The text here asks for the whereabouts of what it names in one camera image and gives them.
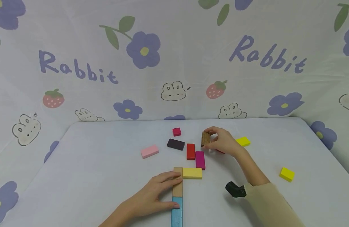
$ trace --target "white backdrop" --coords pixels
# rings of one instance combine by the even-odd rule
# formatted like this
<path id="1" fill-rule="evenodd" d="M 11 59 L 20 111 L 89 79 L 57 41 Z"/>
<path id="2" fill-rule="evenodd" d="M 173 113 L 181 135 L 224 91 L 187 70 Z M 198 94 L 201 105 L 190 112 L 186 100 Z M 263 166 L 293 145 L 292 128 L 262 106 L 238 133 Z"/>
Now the white backdrop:
<path id="1" fill-rule="evenodd" d="M 80 120 L 298 116 L 349 172 L 342 3 L 0 0 L 0 222 Z"/>

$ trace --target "black clip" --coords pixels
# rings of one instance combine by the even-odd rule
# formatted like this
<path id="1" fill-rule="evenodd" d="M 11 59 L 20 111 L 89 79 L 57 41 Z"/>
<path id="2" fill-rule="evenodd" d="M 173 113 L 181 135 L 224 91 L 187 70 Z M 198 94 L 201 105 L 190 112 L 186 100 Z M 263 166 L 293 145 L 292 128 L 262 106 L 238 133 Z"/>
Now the black clip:
<path id="1" fill-rule="evenodd" d="M 246 191 L 244 186 L 238 187 L 234 182 L 230 181 L 226 184 L 225 189 L 234 198 L 245 197 Z"/>

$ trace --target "blue block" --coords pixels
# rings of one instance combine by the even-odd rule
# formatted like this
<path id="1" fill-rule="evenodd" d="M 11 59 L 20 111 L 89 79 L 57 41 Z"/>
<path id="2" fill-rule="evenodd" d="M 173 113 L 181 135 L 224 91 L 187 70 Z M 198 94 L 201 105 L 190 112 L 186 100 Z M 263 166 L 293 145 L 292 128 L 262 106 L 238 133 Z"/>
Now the blue block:
<path id="1" fill-rule="evenodd" d="M 171 227 L 182 227 L 182 197 L 172 197 L 172 201 L 180 205 L 179 209 L 172 209 Z"/>

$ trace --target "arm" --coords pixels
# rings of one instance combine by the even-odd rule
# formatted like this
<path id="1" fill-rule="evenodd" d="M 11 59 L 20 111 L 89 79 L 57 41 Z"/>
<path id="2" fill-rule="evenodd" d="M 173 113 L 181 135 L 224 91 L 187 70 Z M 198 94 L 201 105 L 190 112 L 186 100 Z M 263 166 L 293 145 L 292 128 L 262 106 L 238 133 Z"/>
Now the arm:
<path id="1" fill-rule="evenodd" d="M 159 201 L 159 195 L 168 188 L 182 182 L 180 172 L 164 172 L 152 177 L 140 191 L 122 202 L 99 227 L 124 227 L 131 219 L 150 215 L 163 210 L 178 209 L 178 203 Z"/>
<path id="2" fill-rule="evenodd" d="M 225 129 L 210 127 L 205 129 L 210 134 L 217 134 L 206 149 L 216 149 L 234 157 L 246 176 L 245 199 L 251 204 L 255 213 L 265 227 L 304 227 L 297 214 L 290 207 L 251 158 L 248 151 L 240 146 Z"/>

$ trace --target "left hand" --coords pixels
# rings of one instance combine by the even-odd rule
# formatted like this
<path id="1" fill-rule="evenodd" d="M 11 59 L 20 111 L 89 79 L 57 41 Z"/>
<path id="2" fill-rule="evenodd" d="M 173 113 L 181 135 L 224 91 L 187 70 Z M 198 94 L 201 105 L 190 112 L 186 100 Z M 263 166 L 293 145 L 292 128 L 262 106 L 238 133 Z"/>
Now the left hand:
<path id="1" fill-rule="evenodd" d="M 140 191 L 131 198 L 122 202 L 120 207 L 127 210 L 133 217 L 150 215 L 163 210 L 178 209 L 180 205 L 172 201 L 161 202 L 158 196 L 166 189 L 182 182 L 182 179 L 173 179 L 181 176 L 180 172 L 164 172 L 152 177 Z"/>

